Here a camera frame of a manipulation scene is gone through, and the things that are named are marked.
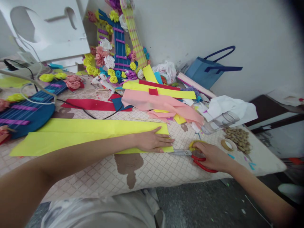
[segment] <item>table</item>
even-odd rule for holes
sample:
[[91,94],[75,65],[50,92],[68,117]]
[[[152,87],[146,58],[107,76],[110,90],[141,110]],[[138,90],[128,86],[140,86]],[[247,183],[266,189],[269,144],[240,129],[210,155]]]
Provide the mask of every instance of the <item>table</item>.
[[[92,78],[83,77],[86,80],[85,88],[78,89],[75,92],[69,90],[63,92],[59,99],[99,99],[107,101],[111,96],[109,91],[97,91],[91,84]],[[34,88],[27,87],[25,90],[27,95],[35,93]],[[8,95],[19,92],[18,88],[3,89],[0,98],[7,98]],[[89,118],[82,110],[62,108],[58,102],[54,118]],[[98,119],[102,119],[112,111],[89,111]],[[109,119],[130,120],[131,118],[147,119],[148,115],[144,111],[133,108],[132,112],[119,112]],[[169,133],[175,139],[173,143],[174,149],[187,149],[191,141],[198,140],[198,134],[195,134],[190,123],[177,124],[170,121],[168,124]],[[223,151],[220,141],[224,139],[225,133],[217,131],[212,135],[203,135],[200,133],[202,140],[217,145]],[[0,175],[13,170],[19,165],[33,159],[34,157],[10,157],[9,153],[23,138],[9,141],[0,146]],[[248,141],[253,146],[250,157],[256,164],[255,170],[252,170],[256,176],[266,175],[270,173],[281,172],[286,169],[281,160],[273,155],[266,146],[264,146],[251,132]],[[240,151],[230,152],[235,160],[251,170],[244,155]],[[192,158],[189,156],[170,155],[169,153],[142,153],[142,154],[124,154],[112,155],[100,162],[97,162],[84,170],[71,175],[57,182],[46,196],[43,202],[53,200],[63,200],[75,197],[104,197],[116,194],[136,191],[142,188],[159,187],[159,186],[176,186],[185,183],[204,182],[217,180],[222,178],[231,178],[225,173],[208,173],[193,164]]]

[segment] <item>red scissor handle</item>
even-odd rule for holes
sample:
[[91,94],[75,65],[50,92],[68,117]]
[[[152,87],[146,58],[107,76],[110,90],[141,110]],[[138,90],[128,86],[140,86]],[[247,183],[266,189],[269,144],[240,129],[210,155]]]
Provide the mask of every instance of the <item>red scissor handle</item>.
[[194,155],[191,155],[191,157],[193,158],[193,162],[194,162],[195,164],[197,164],[199,167],[201,167],[203,170],[205,170],[205,171],[207,171],[207,172],[210,172],[210,173],[217,173],[217,172],[218,172],[218,171],[213,170],[213,169],[208,169],[208,168],[206,168],[205,166],[203,166],[201,163],[199,163],[199,161],[200,161],[200,162],[206,161],[206,158],[198,158],[198,157],[195,157]]

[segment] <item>bag handle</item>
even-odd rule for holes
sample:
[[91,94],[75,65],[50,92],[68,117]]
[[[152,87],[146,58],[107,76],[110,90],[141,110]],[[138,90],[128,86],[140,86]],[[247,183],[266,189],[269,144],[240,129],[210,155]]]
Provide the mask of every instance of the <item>bag handle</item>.
[[209,66],[205,69],[205,72],[209,72],[210,70],[218,70],[216,74],[219,74],[221,71],[240,71],[243,67],[238,66]]
[[226,50],[229,50],[229,49],[233,49],[233,50],[230,51],[230,52],[228,52],[226,55],[224,55],[224,56],[222,56],[222,57],[220,57],[220,58],[218,58],[217,60],[214,61],[214,62],[217,62],[217,61],[221,60],[222,58],[226,57],[227,55],[230,55],[232,52],[234,52],[235,46],[230,46],[230,47],[224,48],[224,49],[222,49],[222,50],[219,50],[219,51],[217,51],[217,52],[214,52],[213,54],[208,55],[208,56],[205,57],[204,59],[206,60],[207,58],[209,58],[209,57],[211,57],[211,56],[213,56],[213,55],[215,55],[215,54],[218,54],[218,53],[220,53],[220,52],[222,52],[222,51],[226,51]]

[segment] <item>glass jar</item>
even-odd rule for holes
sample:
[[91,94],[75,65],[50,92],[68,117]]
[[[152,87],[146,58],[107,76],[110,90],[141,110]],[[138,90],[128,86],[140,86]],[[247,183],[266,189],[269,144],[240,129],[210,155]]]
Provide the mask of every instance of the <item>glass jar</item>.
[[214,132],[235,124],[240,118],[233,112],[227,111],[220,116],[214,118],[210,122],[207,122],[202,126],[201,130],[206,135],[211,135]]

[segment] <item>white plastic bag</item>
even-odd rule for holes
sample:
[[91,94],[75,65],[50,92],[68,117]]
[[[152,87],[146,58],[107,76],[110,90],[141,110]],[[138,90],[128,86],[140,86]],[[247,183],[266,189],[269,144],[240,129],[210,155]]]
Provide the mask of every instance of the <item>white plastic bag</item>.
[[167,84],[171,85],[176,82],[176,69],[173,62],[165,61],[163,64],[158,64],[152,67],[153,72],[160,72],[167,80]]

